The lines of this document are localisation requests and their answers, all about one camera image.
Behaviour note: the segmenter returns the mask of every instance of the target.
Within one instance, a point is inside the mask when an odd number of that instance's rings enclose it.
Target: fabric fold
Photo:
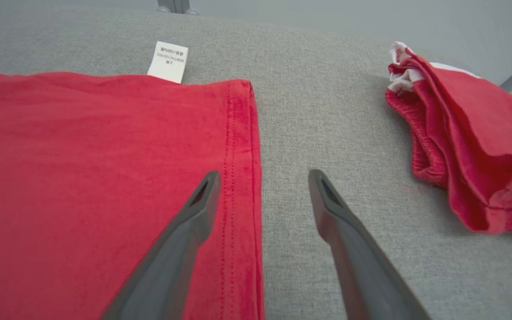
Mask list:
[[[410,124],[414,175],[446,187],[472,231],[512,231],[512,95],[468,71],[391,48],[390,107]]]

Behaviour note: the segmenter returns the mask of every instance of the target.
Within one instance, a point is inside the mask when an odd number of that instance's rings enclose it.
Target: gray wall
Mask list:
[[[0,8],[26,0],[0,0]],[[30,0],[155,10],[156,0]],[[500,84],[512,75],[512,1],[506,0],[190,0],[217,16],[363,36],[388,45],[399,40],[416,53],[469,69]]]

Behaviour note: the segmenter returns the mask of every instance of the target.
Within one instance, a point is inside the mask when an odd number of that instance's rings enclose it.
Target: red t-shirt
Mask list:
[[[414,175],[447,188],[470,230],[512,232],[512,95],[403,43],[392,55],[386,100],[412,129]]]
[[[0,75],[0,320],[99,318],[197,184],[222,177],[185,319],[263,319],[252,86]]]

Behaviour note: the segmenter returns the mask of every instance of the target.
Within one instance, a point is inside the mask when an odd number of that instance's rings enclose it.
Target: gray couch cushion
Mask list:
[[[387,45],[202,16],[16,5],[0,8],[0,73],[145,74],[157,40],[189,48],[184,84],[252,81],[269,319],[345,318],[313,220],[311,168],[329,176],[433,318],[512,318],[512,235],[468,232],[445,192],[412,176],[408,126],[384,100]]]

